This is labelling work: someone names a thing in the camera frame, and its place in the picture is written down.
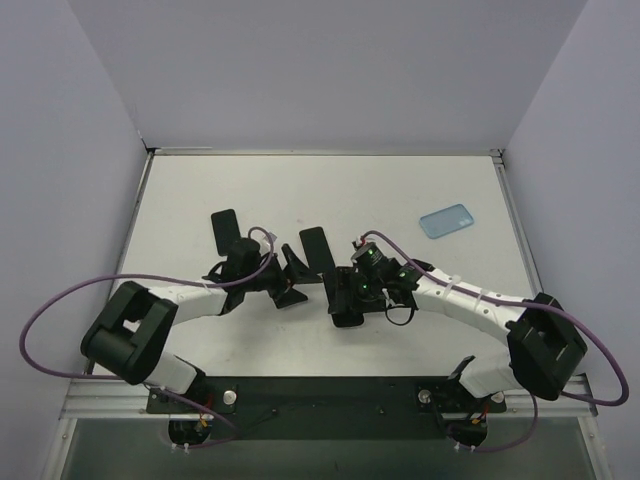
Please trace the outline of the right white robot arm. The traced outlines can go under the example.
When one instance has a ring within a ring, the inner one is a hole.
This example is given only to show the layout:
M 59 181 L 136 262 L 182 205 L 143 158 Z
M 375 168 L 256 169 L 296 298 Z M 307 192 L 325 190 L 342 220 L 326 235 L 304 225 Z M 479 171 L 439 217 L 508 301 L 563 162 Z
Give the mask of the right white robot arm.
M 417 259 L 405 264 L 373 242 L 356 247 L 348 266 L 320 268 L 338 328 L 360 326 L 368 313 L 393 308 L 435 313 L 486 334 L 503 346 L 489 356 L 472 354 L 451 374 L 454 390 L 474 398 L 524 389 L 544 400 L 558 399 L 587 352 L 559 303 L 504 296 L 462 281 Z

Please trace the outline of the black smartphone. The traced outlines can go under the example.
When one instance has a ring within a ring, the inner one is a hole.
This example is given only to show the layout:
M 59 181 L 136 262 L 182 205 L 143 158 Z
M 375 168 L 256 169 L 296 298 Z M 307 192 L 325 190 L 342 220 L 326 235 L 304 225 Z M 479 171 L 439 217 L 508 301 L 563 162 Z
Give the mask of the black smartphone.
M 229 254 L 234 243 L 241 238 L 234 209 L 214 212 L 210 215 L 217 253 L 221 257 Z

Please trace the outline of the light blue phone case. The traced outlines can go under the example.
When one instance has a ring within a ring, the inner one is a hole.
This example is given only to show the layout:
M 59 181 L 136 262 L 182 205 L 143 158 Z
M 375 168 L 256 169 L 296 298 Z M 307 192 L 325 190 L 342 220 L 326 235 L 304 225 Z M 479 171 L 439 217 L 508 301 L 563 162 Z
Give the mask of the light blue phone case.
M 419 226 L 430 239 L 439 239 L 474 224 L 474 218 L 462 204 L 429 213 L 419 219 Z

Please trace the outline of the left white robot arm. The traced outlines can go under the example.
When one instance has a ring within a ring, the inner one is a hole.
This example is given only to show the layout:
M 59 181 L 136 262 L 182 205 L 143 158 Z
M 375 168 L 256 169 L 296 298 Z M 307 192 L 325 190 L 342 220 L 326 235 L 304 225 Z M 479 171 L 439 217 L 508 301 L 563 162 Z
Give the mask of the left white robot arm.
M 205 398 L 205 373 L 165 350 L 171 328 L 227 315 L 252 292 L 267 293 L 278 309 L 291 307 L 308 300 L 297 284 L 322 281 L 289 245 L 282 246 L 284 266 L 276 253 L 262 249 L 256 240 L 236 240 L 226 259 L 194 286 L 121 284 L 84 335 L 81 353 L 131 385 L 169 390 L 170 400 L 183 411 L 196 410 Z

